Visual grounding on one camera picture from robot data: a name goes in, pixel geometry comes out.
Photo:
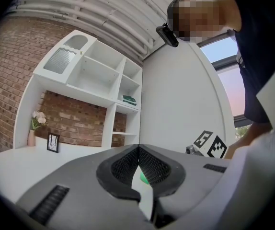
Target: white ceiling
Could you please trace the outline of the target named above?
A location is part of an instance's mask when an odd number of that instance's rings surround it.
[[[62,21],[103,38],[136,60],[164,42],[156,27],[172,0],[15,0],[10,12]]]

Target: vent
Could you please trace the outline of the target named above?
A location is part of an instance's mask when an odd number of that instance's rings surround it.
[[[209,164],[209,163],[207,163],[206,165],[204,165],[204,168],[208,169],[208,170],[220,172],[220,173],[224,173],[225,170],[227,169],[227,167],[222,167],[222,166],[213,165],[213,164]]]
[[[45,225],[68,192],[68,187],[60,185],[55,186],[55,188],[52,189],[52,191],[30,213],[30,217],[38,223]]]
[[[139,149],[139,165],[151,186],[164,181],[171,173],[170,166],[144,149]]]
[[[52,71],[58,74],[62,74],[65,68],[69,65],[71,60],[75,57],[76,53],[70,52],[63,48],[60,48],[56,53],[49,59],[44,66],[44,69]]]
[[[138,167],[138,150],[134,149],[111,166],[113,176],[120,182],[131,187],[134,173]]]

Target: exposed brick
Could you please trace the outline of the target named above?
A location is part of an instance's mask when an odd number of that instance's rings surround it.
[[[17,108],[37,64],[67,34],[78,29],[55,21],[9,17],[0,22],[0,152],[13,148]],[[101,146],[106,108],[77,101],[52,92],[43,93],[38,110],[46,114],[48,127],[36,131],[60,134],[64,143]],[[126,115],[115,115],[115,126],[125,131]],[[124,144],[116,137],[114,147]]]

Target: head-mounted camera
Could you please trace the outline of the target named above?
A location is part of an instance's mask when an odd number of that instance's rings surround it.
[[[178,2],[180,0],[173,0],[167,8],[167,23],[164,23],[162,26],[158,26],[156,31],[160,35],[160,37],[164,40],[165,43],[172,47],[177,47],[179,42],[174,35],[173,31],[173,16],[174,16],[174,8],[178,7]],[[179,32],[176,32],[176,35],[184,41],[190,41],[190,37],[181,37],[179,36]]]

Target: window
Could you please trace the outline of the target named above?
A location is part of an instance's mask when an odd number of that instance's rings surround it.
[[[208,60],[217,67],[216,69],[222,69],[217,73],[227,93],[232,115],[235,117],[235,124],[238,127],[235,130],[236,139],[238,140],[246,133],[250,125],[246,125],[249,120],[243,117],[245,109],[243,79],[236,58],[234,57],[233,60],[233,57],[231,57],[238,52],[237,43],[228,37],[203,46],[200,49]]]
[[[225,88],[233,116],[244,114],[245,89],[238,65],[218,72],[218,76]]]
[[[235,128],[235,139],[241,139],[245,135],[250,126],[251,125],[246,125],[239,128]]]
[[[208,44],[200,49],[211,63],[236,55],[238,52],[237,43],[230,37]]]

